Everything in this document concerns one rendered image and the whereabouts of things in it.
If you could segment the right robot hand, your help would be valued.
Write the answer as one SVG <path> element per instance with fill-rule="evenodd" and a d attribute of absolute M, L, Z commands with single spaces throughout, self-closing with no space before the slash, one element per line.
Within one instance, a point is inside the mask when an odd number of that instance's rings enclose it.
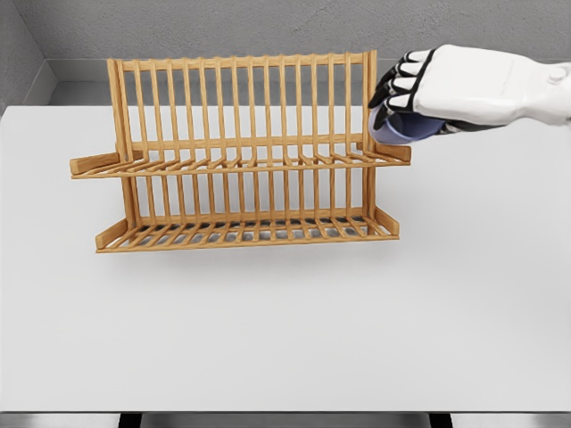
<path fill-rule="evenodd" d="M 525 116 L 529 79 L 540 66 L 523 55 L 457 45 L 406 53 L 368 103 L 372 129 L 413 113 L 441 120 L 446 132 L 508 125 Z"/>

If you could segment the blue cup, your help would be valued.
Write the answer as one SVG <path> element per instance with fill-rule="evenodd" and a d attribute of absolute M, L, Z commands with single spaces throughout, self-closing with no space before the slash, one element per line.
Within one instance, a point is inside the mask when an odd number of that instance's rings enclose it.
<path fill-rule="evenodd" d="M 380 144 L 409 144 L 436 135 L 444 120 L 428 118 L 418 113 L 395 112 L 379 129 L 374 123 L 380 106 L 372 109 L 368 118 L 368 132 Z"/>

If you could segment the wooden two-tier dish rack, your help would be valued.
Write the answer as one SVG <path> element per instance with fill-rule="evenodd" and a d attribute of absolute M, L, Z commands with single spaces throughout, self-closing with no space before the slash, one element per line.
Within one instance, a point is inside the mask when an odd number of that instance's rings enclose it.
<path fill-rule="evenodd" d="M 411 150 L 367 129 L 377 55 L 107 62 L 113 152 L 73 178 L 118 178 L 125 217 L 101 253 L 395 240 L 376 172 Z"/>

